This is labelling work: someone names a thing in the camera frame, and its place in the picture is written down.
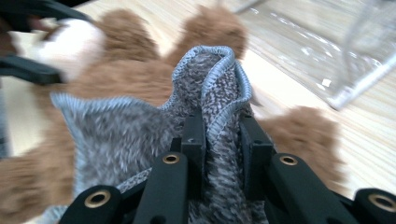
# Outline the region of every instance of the stuffed animal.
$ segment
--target stuffed animal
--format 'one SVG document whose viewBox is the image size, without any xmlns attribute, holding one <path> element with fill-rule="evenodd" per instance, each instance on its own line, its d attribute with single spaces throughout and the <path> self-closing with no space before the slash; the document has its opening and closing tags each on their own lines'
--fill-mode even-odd
<svg viewBox="0 0 396 224">
<path fill-rule="evenodd" d="M 248 45 L 244 26 L 222 7 L 201 7 L 198 15 L 185 22 L 183 36 L 174 49 L 163 57 L 142 21 L 128 10 L 108 12 L 93 24 L 63 21 L 37 46 L 37 60 L 64 71 L 64 83 L 32 88 L 51 123 L 39 146 L 20 157 L 0 161 L 0 223 L 20 223 L 42 214 L 50 205 L 72 202 L 75 142 L 62 113 L 52 105 L 50 92 L 67 92 L 84 99 L 126 95 L 158 106 L 169 99 L 175 66 L 191 48 L 228 46 L 235 58 L 241 59 Z M 64 38 L 78 35 L 82 27 L 88 35 Z M 51 44 L 64 41 L 79 51 Z M 70 69 L 72 64 L 78 67 Z M 260 125 L 280 152 L 301 157 L 327 187 L 338 190 L 340 161 L 334 151 L 333 122 L 314 108 L 297 107 L 284 116 L 260 120 Z"/>
</svg>

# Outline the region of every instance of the clear plastic container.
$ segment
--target clear plastic container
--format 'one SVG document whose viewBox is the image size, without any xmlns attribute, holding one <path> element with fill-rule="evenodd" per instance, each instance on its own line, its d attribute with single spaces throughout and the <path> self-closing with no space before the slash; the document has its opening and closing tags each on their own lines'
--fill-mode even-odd
<svg viewBox="0 0 396 224">
<path fill-rule="evenodd" d="M 222 4 L 240 15 L 256 53 L 335 109 L 396 65 L 394 0 L 237 0 Z"/>
</svg>

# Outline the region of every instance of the gray towel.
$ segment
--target gray towel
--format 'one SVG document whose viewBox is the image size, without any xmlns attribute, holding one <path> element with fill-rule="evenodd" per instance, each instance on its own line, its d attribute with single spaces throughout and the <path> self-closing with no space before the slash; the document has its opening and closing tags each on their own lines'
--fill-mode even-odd
<svg viewBox="0 0 396 224">
<path fill-rule="evenodd" d="M 252 115 L 251 89 L 233 51 L 227 47 L 191 49 L 177 65 L 173 85 L 172 96 L 160 107 L 132 97 L 52 96 L 77 145 L 75 196 L 98 184 L 117 186 L 124 192 L 144 181 L 154 157 L 169 150 L 173 137 L 181 136 L 185 118 L 202 109 L 210 148 L 205 165 L 207 188 L 201 202 L 190 202 L 189 222 L 265 223 L 263 202 L 247 202 L 242 191 L 238 120 L 242 112 Z M 43 220 L 59 218 L 64 209 L 47 211 Z"/>
</svg>

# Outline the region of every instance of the brass ring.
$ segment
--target brass ring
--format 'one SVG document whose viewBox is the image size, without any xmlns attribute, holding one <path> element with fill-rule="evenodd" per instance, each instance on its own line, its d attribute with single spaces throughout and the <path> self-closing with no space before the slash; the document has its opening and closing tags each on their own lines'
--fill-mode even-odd
<svg viewBox="0 0 396 224">
<path fill-rule="evenodd" d="M 298 161 L 290 156 L 282 156 L 280 157 L 280 161 L 287 165 L 297 165 Z"/>
<path fill-rule="evenodd" d="M 110 192 L 106 189 L 101 189 L 96 191 L 95 193 L 91 194 L 86 200 L 85 200 L 85 206 L 89 208 L 97 208 L 110 200 Z"/>
<path fill-rule="evenodd" d="M 179 161 L 180 157 L 178 155 L 171 154 L 163 157 L 163 162 L 165 162 L 166 164 L 175 164 Z"/>
<path fill-rule="evenodd" d="M 387 196 L 374 193 L 369 195 L 369 200 L 375 206 L 385 211 L 396 213 L 396 202 L 388 198 Z"/>
</svg>

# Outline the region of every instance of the black object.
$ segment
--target black object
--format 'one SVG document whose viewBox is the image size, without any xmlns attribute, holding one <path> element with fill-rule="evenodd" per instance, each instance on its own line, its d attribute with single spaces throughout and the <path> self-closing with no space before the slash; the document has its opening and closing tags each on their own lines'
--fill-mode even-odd
<svg viewBox="0 0 396 224">
<path fill-rule="evenodd" d="M 31 32 L 28 23 L 30 16 L 55 18 L 56 20 L 74 18 L 84 21 L 90 19 L 70 7 L 88 0 L 1 0 L 0 18 L 5 20 L 13 31 Z M 61 83 L 60 71 L 42 63 L 10 54 L 0 58 L 0 76 L 13 76 L 35 84 Z"/>
<path fill-rule="evenodd" d="M 147 181 L 121 194 L 121 200 L 120 192 L 114 187 L 87 189 L 69 206 L 60 223 L 188 223 L 187 201 L 199 199 L 205 189 L 205 185 L 191 186 L 197 183 L 191 176 L 200 179 L 205 168 L 202 157 L 206 143 L 201 117 L 197 112 L 186 119 L 182 138 L 175 138 L 171 150 L 156 159 Z M 270 224 L 395 223 L 395 195 L 380 189 L 361 189 L 351 201 L 328 190 L 300 158 L 276 153 L 271 139 L 253 117 L 243 116 L 240 126 L 244 191 L 251 201 L 265 200 Z M 189 140 L 197 144 L 183 146 Z M 115 199 L 111 193 L 108 197 L 101 195 L 104 190 L 114 192 Z M 87 206 L 85 203 L 90 201 L 100 206 Z"/>
</svg>

